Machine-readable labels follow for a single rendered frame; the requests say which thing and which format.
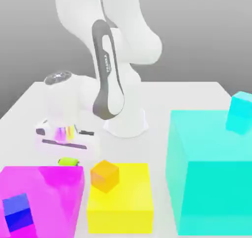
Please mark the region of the large turquoise box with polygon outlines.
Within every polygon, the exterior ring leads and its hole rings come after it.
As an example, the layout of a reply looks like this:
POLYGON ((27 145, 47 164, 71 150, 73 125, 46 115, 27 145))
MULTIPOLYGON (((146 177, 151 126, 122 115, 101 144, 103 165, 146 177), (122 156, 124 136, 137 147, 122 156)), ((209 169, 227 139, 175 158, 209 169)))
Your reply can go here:
POLYGON ((165 176, 182 236, 252 236, 252 130, 226 110, 173 110, 165 176))

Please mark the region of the large magenta box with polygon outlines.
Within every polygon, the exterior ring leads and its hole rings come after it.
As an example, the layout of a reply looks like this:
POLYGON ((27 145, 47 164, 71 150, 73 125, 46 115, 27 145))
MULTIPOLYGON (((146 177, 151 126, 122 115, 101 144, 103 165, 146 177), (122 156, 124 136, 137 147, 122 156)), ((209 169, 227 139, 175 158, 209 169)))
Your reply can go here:
POLYGON ((81 166, 6 166, 0 172, 0 238, 74 238, 85 177, 81 166), (3 199, 26 193, 33 224, 10 232, 3 199))

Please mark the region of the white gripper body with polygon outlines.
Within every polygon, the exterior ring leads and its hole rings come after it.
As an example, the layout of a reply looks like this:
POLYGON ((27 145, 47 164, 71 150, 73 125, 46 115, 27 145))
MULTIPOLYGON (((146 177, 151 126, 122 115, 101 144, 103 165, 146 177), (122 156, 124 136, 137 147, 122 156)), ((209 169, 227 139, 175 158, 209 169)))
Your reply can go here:
POLYGON ((48 136, 36 136, 36 146, 43 154, 58 158, 72 157, 80 161, 94 163, 100 158, 100 138, 97 135, 78 135, 70 143, 56 143, 48 136))

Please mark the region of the small cyan cube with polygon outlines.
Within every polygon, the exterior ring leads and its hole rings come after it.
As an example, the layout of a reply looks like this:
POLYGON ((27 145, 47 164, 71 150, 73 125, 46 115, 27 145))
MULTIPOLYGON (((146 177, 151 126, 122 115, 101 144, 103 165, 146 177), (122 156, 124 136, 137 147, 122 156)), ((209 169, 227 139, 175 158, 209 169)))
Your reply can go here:
POLYGON ((252 130, 252 93, 239 91, 232 96, 226 129, 241 135, 252 130))

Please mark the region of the large yellow box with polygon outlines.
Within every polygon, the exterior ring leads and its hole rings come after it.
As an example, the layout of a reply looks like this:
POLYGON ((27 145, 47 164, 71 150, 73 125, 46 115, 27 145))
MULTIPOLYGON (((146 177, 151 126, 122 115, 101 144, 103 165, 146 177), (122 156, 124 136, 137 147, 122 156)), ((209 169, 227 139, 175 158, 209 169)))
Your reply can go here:
POLYGON ((90 234, 151 234, 154 206, 147 163, 117 163, 119 183, 108 193, 91 186, 90 234))

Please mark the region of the small orange cube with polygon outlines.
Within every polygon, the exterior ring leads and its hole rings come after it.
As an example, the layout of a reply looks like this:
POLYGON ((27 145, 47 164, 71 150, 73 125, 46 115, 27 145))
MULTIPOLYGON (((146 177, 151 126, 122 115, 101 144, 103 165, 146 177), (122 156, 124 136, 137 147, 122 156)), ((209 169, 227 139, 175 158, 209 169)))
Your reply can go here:
POLYGON ((91 169, 91 185, 108 193, 119 183, 119 167, 102 160, 91 169))

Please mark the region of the small lime green cube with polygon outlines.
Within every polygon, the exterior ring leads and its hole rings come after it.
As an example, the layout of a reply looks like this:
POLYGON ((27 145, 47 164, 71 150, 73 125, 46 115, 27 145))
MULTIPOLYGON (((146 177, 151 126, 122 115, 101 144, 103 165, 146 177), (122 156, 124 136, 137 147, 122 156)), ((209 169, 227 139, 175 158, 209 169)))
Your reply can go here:
POLYGON ((72 157, 63 157, 58 160, 60 166, 78 166, 79 160, 72 157))

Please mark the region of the small blue cube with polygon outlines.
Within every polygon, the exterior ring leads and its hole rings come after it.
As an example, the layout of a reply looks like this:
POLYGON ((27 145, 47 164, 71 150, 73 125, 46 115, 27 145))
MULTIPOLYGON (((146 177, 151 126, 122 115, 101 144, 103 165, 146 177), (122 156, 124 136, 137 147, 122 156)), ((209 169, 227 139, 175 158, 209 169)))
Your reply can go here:
POLYGON ((4 217, 10 232, 33 224, 28 196, 22 193, 2 200, 4 217))

